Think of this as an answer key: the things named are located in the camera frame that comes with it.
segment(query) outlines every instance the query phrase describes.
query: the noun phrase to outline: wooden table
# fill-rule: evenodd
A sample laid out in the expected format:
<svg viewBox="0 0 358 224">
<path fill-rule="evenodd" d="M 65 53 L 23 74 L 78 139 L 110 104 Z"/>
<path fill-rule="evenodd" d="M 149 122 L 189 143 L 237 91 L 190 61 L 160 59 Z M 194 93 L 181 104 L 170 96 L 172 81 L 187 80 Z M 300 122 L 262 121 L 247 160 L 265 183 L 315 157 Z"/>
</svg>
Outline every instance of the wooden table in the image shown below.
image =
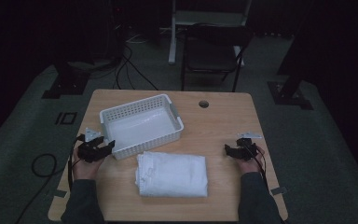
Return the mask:
<svg viewBox="0 0 358 224">
<path fill-rule="evenodd" d="M 109 221 L 237 221 L 240 200 L 240 172 L 234 160 L 225 155 L 224 144 L 236 146 L 237 133 L 263 135 L 251 95 L 236 92 L 196 91 L 118 91 L 93 93 L 79 133 L 91 128 L 101 131 L 100 111 L 166 93 L 176 106 L 185 128 L 178 141 L 152 151 L 195 154 L 206 157 L 207 198 L 146 198 L 135 185 L 136 156 L 117 161 L 108 156 L 97 177 L 98 200 L 105 220 Z M 199 106 L 201 100 L 209 107 Z M 254 139 L 266 150 L 267 179 L 271 189 L 279 187 L 264 138 Z M 60 220 L 69 199 L 66 170 L 48 212 Z M 274 196 L 283 219 L 287 210 L 281 194 Z"/>
</svg>

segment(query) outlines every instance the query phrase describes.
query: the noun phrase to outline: folded white cloth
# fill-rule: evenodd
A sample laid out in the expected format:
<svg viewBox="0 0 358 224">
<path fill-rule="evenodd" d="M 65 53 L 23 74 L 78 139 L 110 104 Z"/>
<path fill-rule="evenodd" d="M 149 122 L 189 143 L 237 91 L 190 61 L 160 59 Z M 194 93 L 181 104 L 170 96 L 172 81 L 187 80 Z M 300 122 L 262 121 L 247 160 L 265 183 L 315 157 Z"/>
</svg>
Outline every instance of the folded white cloth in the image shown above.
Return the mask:
<svg viewBox="0 0 358 224">
<path fill-rule="evenodd" d="M 146 151 L 140 154 L 135 184 L 142 196 L 207 197 L 205 157 Z"/>
</svg>

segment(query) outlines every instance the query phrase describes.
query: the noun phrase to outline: chair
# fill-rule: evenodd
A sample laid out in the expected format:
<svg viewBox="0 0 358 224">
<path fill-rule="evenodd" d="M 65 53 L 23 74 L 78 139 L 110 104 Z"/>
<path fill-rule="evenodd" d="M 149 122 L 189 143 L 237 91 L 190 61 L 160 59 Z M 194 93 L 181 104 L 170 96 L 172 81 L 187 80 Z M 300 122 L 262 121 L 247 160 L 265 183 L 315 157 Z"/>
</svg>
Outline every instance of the chair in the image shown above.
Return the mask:
<svg viewBox="0 0 358 224">
<path fill-rule="evenodd" d="M 253 33 L 242 25 L 227 26 L 196 23 L 186 28 L 183 60 L 182 91 L 185 89 L 186 73 L 223 74 L 235 73 L 232 91 L 236 90 L 241 70 L 242 54 L 253 37 Z M 239 46 L 235 53 L 234 46 Z"/>
</svg>

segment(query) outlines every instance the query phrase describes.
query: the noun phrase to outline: sleeve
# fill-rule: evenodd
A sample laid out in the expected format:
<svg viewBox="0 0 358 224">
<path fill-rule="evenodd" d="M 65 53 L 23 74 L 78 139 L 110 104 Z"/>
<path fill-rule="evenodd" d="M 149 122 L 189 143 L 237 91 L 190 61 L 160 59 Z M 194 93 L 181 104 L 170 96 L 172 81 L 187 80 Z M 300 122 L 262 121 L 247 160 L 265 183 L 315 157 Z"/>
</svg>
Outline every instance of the sleeve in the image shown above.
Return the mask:
<svg viewBox="0 0 358 224">
<path fill-rule="evenodd" d="M 260 173 L 248 173 L 241 177 L 241 199 L 238 215 L 240 223 L 281 223 L 277 204 L 266 190 Z"/>
<path fill-rule="evenodd" d="M 95 180 L 74 181 L 71 196 L 61 220 L 69 224 L 104 223 L 103 213 L 98 205 Z"/>
</svg>

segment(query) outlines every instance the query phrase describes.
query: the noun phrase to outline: gray carpet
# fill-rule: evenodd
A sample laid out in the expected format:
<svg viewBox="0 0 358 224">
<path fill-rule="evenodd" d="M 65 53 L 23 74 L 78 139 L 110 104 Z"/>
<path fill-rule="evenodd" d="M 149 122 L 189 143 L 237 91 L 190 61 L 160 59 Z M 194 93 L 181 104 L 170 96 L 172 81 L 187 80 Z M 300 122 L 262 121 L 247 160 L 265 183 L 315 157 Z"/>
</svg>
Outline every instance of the gray carpet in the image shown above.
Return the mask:
<svg viewBox="0 0 358 224">
<path fill-rule="evenodd" d="M 179 91 L 180 40 L 176 65 L 168 65 L 169 38 L 162 38 L 159 46 L 139 38 L 132 41 L 142 43 L 128 44 L 131 62 L 160 90 Z M 358 223 L 358 166 L 317 89 L 307 82 L 300 86 L 314 110 L 275 105 L 269 93 L 268 81 L 287 79 L 276 73 L 290 44 L 291 40 L 283 38 L 254 38 L 245 51 L 246 65 L 237 91 L 249 92 L 254 98 L 275 171 L 281 186 L 288 189 L 283 197 L 290 223 Z M 75 66 L 87 67 L 82 63 Z M 122 89 L 131 89 L 130 79 L 137 90 L 153 90 L 130 66 L 128 74 L 123 67 L 118 80 Z M 45 183 L 46 178 L 35 176 L 31 169 L 37 156 L 51 153 L 57 158 L 57 170 L 65 166 L 92 92 L 111 89 L 115 71 L 93 73 L 83 95 L 41 99 L 56 76 L 52 66 L 41 73 L 0 129 L 0 223 L 15 223 Z M 209 80 L 197 77 L 189 80 L 186 90 L 230 91 L 232 80 L 230 77 L 222 84 L 205 86 L 202 83 Z M 60 113 L 76 113 L 74 123 L 56 124 Z M 43 175 L 52 167 L 52 158 L 42 158 L 35 165 Z M 20 223 L 50 223 L 48 209 L 60 178 L 51 178 Z"/>
</svg>

